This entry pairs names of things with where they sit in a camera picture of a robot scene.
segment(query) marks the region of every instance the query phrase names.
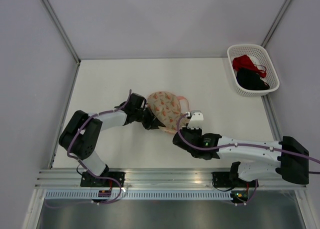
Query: patterned cloth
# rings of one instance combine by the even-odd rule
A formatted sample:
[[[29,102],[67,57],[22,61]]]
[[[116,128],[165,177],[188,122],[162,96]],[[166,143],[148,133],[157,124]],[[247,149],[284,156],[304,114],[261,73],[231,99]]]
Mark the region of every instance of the patterned cloth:
[[[166,133],[177,133],[177,122],[178,119],[183,115],[181,113],[179,98],[167,91],[158,91],[152,93],[147,98],[148,107],[151,109],[156,118],[165,125],[165,127],[159,126],[159,129]],[[188,122],[189,119],[183,118],[180,121],[180,129],[185,127]]]

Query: gray wall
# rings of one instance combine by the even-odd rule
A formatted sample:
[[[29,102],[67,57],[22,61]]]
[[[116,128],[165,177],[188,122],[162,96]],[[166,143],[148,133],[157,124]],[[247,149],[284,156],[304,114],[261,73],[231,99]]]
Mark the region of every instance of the gray wall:
[[[81,59],[226,56],[261,44],[284,0],[50,0]]]
[[[295,137],[320,159],[320,3],[294,0],[267,50],[280,79],[272,103],[284,135]],[[310,163],[320,171],[320,165]],[[320,176],[310,176],[309,190],[320,213]]]
[[[0,23],[0,228],[18,229],[75,62],[39,0],[0,0]]]

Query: plastic basket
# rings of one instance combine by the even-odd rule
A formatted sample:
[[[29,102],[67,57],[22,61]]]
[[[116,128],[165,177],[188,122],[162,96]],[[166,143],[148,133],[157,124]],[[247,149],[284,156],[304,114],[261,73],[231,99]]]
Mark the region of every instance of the plastic basket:
[[[239,44],[232,45],[227,50],[227,55],[230,63],[232,78],[232,85],[236,92],[243,97],[260,97],[268,93],[274,92],[279,88],[280,82],[277,76],[274,65],[271,59],[262,46],[255,44]],[[268,90],[248,90],[239,85],[236,78],[236,71],[233,69],[232,61],[234,58],[247,55],[250,57],[251,61],[256,65],[262,65],[266,68],[266,77],[263,80],[269,84],[270,89]]]

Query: white vent strip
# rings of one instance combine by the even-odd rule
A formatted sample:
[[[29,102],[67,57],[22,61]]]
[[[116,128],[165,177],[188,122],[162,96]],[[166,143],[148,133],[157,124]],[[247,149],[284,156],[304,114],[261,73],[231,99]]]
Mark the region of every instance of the white vent strip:
[[[113,189],[110,199],[117,197],[119,190]],[[99,190],[47,190],[46,199],[103,199],[99,197]],[[230,192],[209,190],[128,190],[122,192],[123,200],[231,200]]]

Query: metal frame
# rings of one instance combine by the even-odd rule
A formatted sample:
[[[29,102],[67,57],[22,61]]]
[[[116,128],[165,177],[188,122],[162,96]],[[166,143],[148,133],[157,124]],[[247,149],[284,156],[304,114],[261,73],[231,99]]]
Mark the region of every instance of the metal frame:
[[[69,90],[69,96],[65,103],[63,114],[60,120],[60,126],[57,129],[55,139],[56,143],[53,148],[52,157],[48,168],[52,167],[54,157],[58,147],[58,137],[62,131],[63,124],[66,118],[71,96],[75,86],[76,78],[81,64],[81,59],[76,53],[68,35],[61,25],[49,0],[41,0],[49,17],[52,19],[54,26],[57,28],[62,40],[74,58],[77,69],[73,78],[72,85]],[[261,45],[266,47],[278,28],[280,22],[284,18],[289,6],[293,0],[285,0],[276,15],[267,35]],[[262,97],[262,102],[267,114],[268,122],[275,140],[281,140],[282,133],[279,123],[276,118],[275,111],[269,95]],[[229,168],[211,168],[211,169],[113,169],[114,171],[123,171],[126,173],[124,187],[130,191],[148,190],[148,191],[213,191],[211,185],[213,171],[228,171]],[[44,169],[39,172],[36,180],[35,190],[31,198],[31,202],[23,223],[24,229],[34,229],[37,227],[41,209],[47,190],[77,190],[85,191],[88,188],[80,187],[80,175],[75,172],[75,168],[54,168]],[[294,190],[298,201],[299,208],[307,229],[319,228],[317,215],[312,206],[311,200],[306,186],[295,185],[282,179],[259,180],[258,190]]]

